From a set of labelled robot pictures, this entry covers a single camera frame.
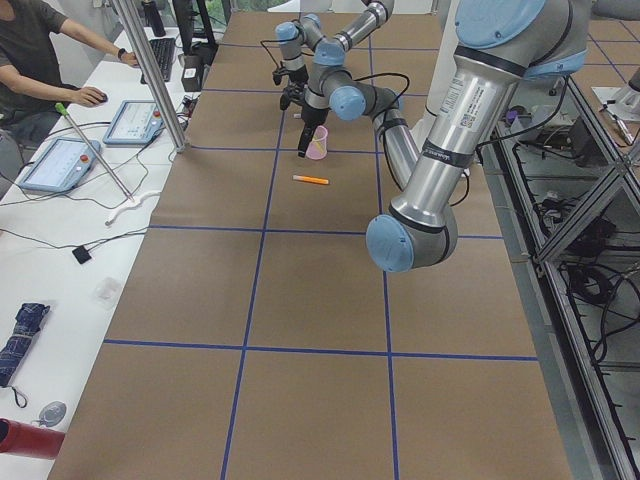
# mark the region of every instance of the black shirt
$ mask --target black shirt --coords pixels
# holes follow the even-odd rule
[[[0,67],[13,65],[25,77],[62,86],[58,57],[49,35],[60,33],[67,17],[42,0],[9,0],[9,3],[15,18],[0,19]],[[0,83],[0,107],[5,115],[46,110],[54,103],[14,93]]]

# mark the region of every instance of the person's hand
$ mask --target person's hand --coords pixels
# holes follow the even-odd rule
[[[126,63],[130,67],[137,67],[138,66],[138,59],[136,58],[135,52],[123,53],[122,57],[120,57],[120,61],[122,63]]]
[[[106,98],[106,94],[95,87],[82,87],[71,92],[71,103],[77,103],[83,107],[95,107],[104,102]]]

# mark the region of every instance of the person's arm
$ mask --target person's arm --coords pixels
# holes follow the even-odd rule
[[[95,48],[96,50],[99,50],[103,53],[118,57],[120,48],[115,46],[106,38],[98,35],[84,25],[76,22],[75,20],[67,18],[60,27],[60,33],[64,33],[68,37],[71,37],[74,40],[84,43],[85,45]],[[138,65],[138,60],[136,59],[136,55],[133,52],[126,52],[118,58],[121,62],[126,63],[127,65],[130,65],[132,67]]]
[[[98,105],[104,100],[104,93],[95,87],[83,87],[79,90],[54,87],[20,75],[13,65],[0,67],[0,82],[14,93],[41,100],[77,103],[85,107]]]

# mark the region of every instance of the green tip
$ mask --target green tip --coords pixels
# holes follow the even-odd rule
[[[63,115],[65,117],[68,115],[67,109],[64,108],[64,105],[62,105],[61,103],[56,103],[56,110],[60,115]]]

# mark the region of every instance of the red cylinder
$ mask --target red cylinder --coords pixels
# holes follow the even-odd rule
[[[64,433],[0,418],[0,453],[54,459]]]

